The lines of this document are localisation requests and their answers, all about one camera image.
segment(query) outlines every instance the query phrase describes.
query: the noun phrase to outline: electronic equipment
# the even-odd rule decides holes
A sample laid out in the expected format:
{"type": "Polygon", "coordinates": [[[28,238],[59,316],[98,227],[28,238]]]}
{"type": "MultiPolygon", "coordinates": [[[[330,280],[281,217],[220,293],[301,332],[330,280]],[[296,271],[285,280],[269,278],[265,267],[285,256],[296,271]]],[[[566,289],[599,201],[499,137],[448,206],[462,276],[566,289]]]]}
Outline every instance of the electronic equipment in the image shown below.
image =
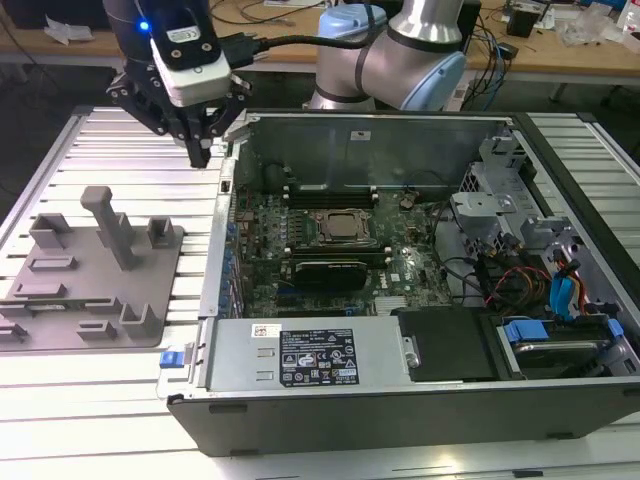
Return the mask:
{"type": "Polygon", "coordinates": [[[247,111],[160,379],[198,448],[575,438],[640,410],[638,268],[545,120],[247,111]]]}
{"type": "Polygon", "coordinates": [[[540,16],[541,9],[538,6],[525,3],[515,4],[511,9],[509,23],[507,23],[507,35],[528,38],[540,16]]]}

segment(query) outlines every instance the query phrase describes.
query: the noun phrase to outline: power cord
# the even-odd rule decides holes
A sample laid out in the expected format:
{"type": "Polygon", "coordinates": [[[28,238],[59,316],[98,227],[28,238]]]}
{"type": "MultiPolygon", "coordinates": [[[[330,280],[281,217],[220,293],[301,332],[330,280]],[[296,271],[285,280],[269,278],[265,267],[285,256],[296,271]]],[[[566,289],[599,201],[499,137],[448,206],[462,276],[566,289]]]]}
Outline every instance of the power cord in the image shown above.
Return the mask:
{"type": "Polygon", "coordinates": [[[359,50],[370,45],[376,38],[376,21],[373,15],[373,8],[370,0],[363,0],[364,9],[367,13],[367,35],[362,40],[348,41],[332,38],[314,37],[309,35],[285,35],[283,37],[267,38],[260,40],[257,53],[266,52],[274,47],[283,45],[306,44],[320,47],[340,48],[343,50],[359,50]]]}
{"type": "Polygon", "coordinates": [[[18,50],[20,50],[24,54],[24,56],[27,57],[29,59],[29,61],[34,65],[34,67],[36,67],[38,70],[40,70],[42,72],[42,74],[45,77],[47,77],[47,79],[53,85],[55,85],[55,87],[58,89],[58,91],[62,92],[63,90],[60,87],[60,85],[58,84],[58,82],[56,82],[56,80],[51,75],[49,75],[49,72],[47,72],[45,70],[45,68],[42,65],[40,65],[36,61],[36,59],[33,58],[33,56],[29,52],[27,52],[27,50],[22,45],[20,45],[20,42],[18,42],[18,39],[13,35],[13,32],[11,31],[11,29],[7,25],[7,22],[4,21],[4,18],[2,18],[2,15],[0,15],[0,24],[2,25],[2,28],[7,33],[7,35],[9,35],[9,38],[14,43],[14,45],[18,48],[18,50]]]}

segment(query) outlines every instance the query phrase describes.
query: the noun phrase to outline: slotted metal table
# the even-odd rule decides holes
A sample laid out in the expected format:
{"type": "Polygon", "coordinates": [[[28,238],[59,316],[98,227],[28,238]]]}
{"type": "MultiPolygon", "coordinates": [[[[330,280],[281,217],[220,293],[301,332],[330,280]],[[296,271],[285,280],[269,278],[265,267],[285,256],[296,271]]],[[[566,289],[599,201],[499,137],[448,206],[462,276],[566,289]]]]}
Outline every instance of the slotted metal table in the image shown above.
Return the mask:
{"type": "MultiPolygon", "coordinates": [[[[596,124],[573,115],[532,118],[640,261],[640,187],[632,162],[596,124]]],[[[78,201],[87,185],[109,185],[114,209],[127,212],[132,224],[170,215],[187,236],[157,348],[0,357],[2,479],[502,479],[522,470],[553,478],[640,477],[640,415],[579,440],[256,458],[199,453],[158,399],[156,383],[160,352],[195,336],[221,152],[214,145],[209,167],[191,170],[171,138],[153,135],[113,108],[75,115],[64,127],[0,227],[0,295],[32,246],[28,229],[35,215],[60,212],[72,226],[93,222],[78,201]]],[[[544,189],[544,179],[539,183],[544,189]]],[[[553,204],[553,193],[545,195],[553,204]]]]}

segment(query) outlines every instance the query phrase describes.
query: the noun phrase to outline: connector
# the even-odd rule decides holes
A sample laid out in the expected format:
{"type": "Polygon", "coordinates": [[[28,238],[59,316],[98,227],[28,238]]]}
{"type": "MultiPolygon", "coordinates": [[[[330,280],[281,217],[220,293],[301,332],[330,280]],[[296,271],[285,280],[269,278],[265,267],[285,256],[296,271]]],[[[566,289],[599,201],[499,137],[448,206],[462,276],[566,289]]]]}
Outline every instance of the connector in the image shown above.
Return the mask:
{"type": "Polygon", "coordinates": [[[253,57],[259,53],[262,44],[261,39],[256,39],[245,33],[235,33],[219,40],[231,70],[251,65],[253,57]]]}

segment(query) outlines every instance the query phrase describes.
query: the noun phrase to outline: gray plastic base plate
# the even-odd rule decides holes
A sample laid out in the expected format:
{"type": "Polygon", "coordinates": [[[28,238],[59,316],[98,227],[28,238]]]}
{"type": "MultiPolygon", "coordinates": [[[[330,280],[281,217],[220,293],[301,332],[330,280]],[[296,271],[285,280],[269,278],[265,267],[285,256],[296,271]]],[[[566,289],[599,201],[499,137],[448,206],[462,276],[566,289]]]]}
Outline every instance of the gray plastic base plate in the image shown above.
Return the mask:
{"type": "Polygon", "coordinates": [[[0,352],[158,345],[162,338],[184,229],[174,226],[173,245],[156,249],[151,248],[146,227],[133,227],[132,230],[131,250],[136,257],[136,264],[129,271],[120,269],[111,251],[98,238],[96,228],[76,227],[71,232],[59,234],[65,246],[63,250],[43,252],[35,245],[5,300],[26,300],[24,296],[20,297],[21,286],[30,291],[42,288],[43,295],[30,296],[35,304],[32,302],[28,307],[27,315],[24,310],[19,311],[19,306],[15,313],[7,314],[5,311],[4,315],[0,315],[0,330],[4,327],[4,332],[0,332],[4,337],[0,339],[0,352]],[[72,256],[76,264],[66,270],[32,271],[29,268],[34,260],[52,256],[72,256]],[[60,284],[64,288],[58,292],[59,296],[55,299],[49,297],[48,293],[55,290],[52,287],[60,284]],[[101,299],[107,303],[113,298],[117,298],[116,303],[129,305],[126,314],[123,315],[122,309],[117,308],[111,308],[110,313],[95,312],[100,310],[99,307],[92,308],[92,313],[84,307],[89,299],[101,299]],[[136,320],[140,320],[146,304],[153,311],[151,317],[157,318],[137,325],[136,320]],[[121,323],[121,317],[125,324],[129,322],[127,328],[121,323]],[[13,332],[10,332],[8,330],[12,324],[19,325],[19,328],[13,328],[13,332]]]}

